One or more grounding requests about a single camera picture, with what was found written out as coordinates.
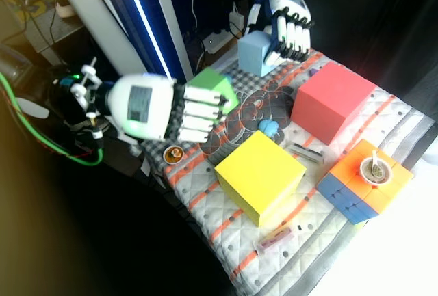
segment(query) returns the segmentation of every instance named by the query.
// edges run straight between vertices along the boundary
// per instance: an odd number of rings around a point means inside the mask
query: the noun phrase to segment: small bowl
[[[367,178],[367,176],[365,175],[366,167],[370,163],[372,163],[372,157],[367,157],[364,160],[362,160],[362,163],[360,166],[361,177],[366,183],[369,183],[371,185],[377,185],[377,186],[386,185],[386,184],[390,183],[392,180],[393,173],[392,173],[391,166],[386,161],[384,161],[380,158],[378,158],[377,161],[380,164],[380,166],[383,167],[383,169],[385,171],[386,179],[383,180],[383,182],[374,182],[373,180],[370,180],[369,178]]]
[[[170,146],[165,149],[163,159],[169,165],[178,164],[184,158],[184,150],[180,146]]]

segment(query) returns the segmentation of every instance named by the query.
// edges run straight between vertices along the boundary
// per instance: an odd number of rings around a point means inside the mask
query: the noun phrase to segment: led light strip
[[[164,72],[166,73],[167,78],[170,81],[172,81],[172,77],[170,76],[169,69],[167,68],[166,62],[164,61],[164,58],[163,58],[161,50],[158,47],[157,40],[155,39],[155,36],[153,35],[151,26],[149,25],[148,18],[146,17],[146,14],[144,13],[142,4],[140,3],[140,0],[134,0],[134,3],[136,4],[138,13],[140,14],[140,17],[142,18],[143,25],[146,27],[148,35],[151,38],[153,47],[155,48],[155,51],[157,52],[158,58],[159,58],[160,62],[162,63]]]

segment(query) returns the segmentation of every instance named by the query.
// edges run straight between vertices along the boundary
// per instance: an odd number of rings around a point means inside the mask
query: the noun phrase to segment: red cube
[[[298,89],[291,120],[328,145],[357,116],[375,87],[330,62]]]

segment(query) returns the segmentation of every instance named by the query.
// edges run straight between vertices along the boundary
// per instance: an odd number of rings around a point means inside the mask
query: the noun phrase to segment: quilted tablecloth
[[[217,126],[206,144],[181,144],[185,158],[169,166],[162,153],[169,144],[145,143],[154,168],[162,172],[177,197],[196,219],[239,295],[308,295],[337,254],[355,236],[353,226],[316,189],[318,180],[361,139],[404,163],[434,122],[385,90],[376,88],[354,121],[326,146],[290,121],[296,90],[330,59],[314,51],[301,64],[284,63],[261,78],[241,71],[235,55],[219,71],[230,76],[240,105]],[[318,165],[302,157],[307,167],[296,192],[263,228],[251,220],[221,189],[214,166],[257,130],[258,122],[276,120],[280,146],[295,142],[324,156]],[[254,243],[283,224],[296,236],[258,254]]]

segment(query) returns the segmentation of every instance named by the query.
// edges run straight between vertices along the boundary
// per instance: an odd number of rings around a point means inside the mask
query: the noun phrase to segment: green cable
[[[25,118],[23,112],[21,111],[20,105],[18,104],[16,98],[15,98],[15,94],[14,91],[12,91],[11,86],[8,83],[8,80],[6,79],[6,77],[4,77],[3,74],[0,73],[0,82],[3,85],[3,87],[5,88],[6,93],[9,96],[9,99],[12,103],[12,106],[15,108],[15,110],[17,111],[17,116],[18,118],[20,118],[21,122],[23,123],[23,125],[26,127],[26,129],[34,136],[36,137],[39,141],[41,141],[43,144],[45,144],[46,146],[48,146],[50,149],[64,155],[65,157],[71,159],[72,161],[75,161],[76,163],[82,164],[82,165],[86,165],[86,166],[96,166],[98,165],[100,162],[102,162],[103,159],[103,150],[102,149],[98,149],[97,150],[97,159],[96,161],[84,161],[80,158],[77,158],[71,154],[69,154],[68,152],[66,152],[64,149],[60,148],[59,146],[55,145],[54,143],[50,142],[48,139],[46,139],[45,137],[43,137],[41,134],[39,134],[39,132],[34,129],[34,127],[29,123],[29,121]]]

